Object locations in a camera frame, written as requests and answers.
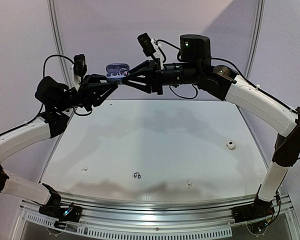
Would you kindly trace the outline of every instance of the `white tabletop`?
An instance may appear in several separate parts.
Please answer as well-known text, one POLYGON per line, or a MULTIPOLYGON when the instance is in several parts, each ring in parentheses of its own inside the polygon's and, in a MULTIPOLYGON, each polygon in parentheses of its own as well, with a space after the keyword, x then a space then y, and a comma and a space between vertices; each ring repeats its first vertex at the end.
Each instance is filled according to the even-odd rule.
POLYGON ((72 118, 42 182, 96 198, 194 202, 255 194, 266 171, 231 103, 108 100, 72 118))

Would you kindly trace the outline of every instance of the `robotic arm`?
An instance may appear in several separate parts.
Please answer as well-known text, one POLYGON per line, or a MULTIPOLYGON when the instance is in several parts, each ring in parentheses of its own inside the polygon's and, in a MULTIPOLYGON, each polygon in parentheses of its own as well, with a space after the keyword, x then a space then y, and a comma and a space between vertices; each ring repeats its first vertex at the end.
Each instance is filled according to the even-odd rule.
MULTIPOLYGON (((155 41, 146 33, 138 40, 146 56, 159 54, 155 47, 152 48, 155 41)), ((291 109, 283 105, 225 65, 212 66, 210 52, 208 37, 182 35, 177 57, 183 63, 168 63, 162 68, 159 59, 148 60, 130 70, 122 83, 158 95, 163 94, 163 86, 192 84, 221 101, 250 111, 271 125, 278 132, 275 152, 254 203, 232 209, 237 223, 265 217, 274 212, 272 200, 300 154, 300 107, 291 109)))
POLYGON ((92 107, 99 106, 118 87, 116 83, 107 83, 102 75, 85 76, 87 66, 84 55, 76 56, 71 68, 75 76, 73 88, 57 83, 50 76, 45 77, 35 93, 45 111, 33 121, 0 134, 0 193, 36 202, 41 206, 41 214, 58 218, 60 222, 79 222, 82 208, 73 204, 63 206, 61 196, 52 187, 16 176, 3 169, 1 163, 32 144, 62 134, 70 119, 64 112, 77 107, 90 112, 92 107))
MULTIPOLYGON (((247 109, 277 130, 272 162, 253 204, 232 209, 236 222, 265 217, 269 211, 274 212, 272 199, 300 153, 300 107, 287 108, 231 68, 212 66, 208 37, 180 36, 178 59, 181 63, 168 64, 164 64, 166 57, 154 39, 144 33, 138 40, 143 52, 153 60, 144 61, 131 69, 122 78, 122 84, 158 95, 163 94, 163 86, 192 84, 221 101, 247 109)), ((21 149, 62 134, 70 119, 64 112, 77 107, 90 112, 92 107, 98 107, 118 88, 116 82, 107 80, 105 76, 85 75, 87 66, 83 54, 74 57, 71 69, 73 88, 69 89, 51 77, 45 77, 35 93, 35 97, 44 105, 45 112, 34 121, 0 134, 0 193, 32 200, 41 205, 40 213, 59 218, 60 222, 78 222, 82 209, 73 204, 62 206, 60 195, 52 187, 15 176, 3 170, 1 163, 21 149)))

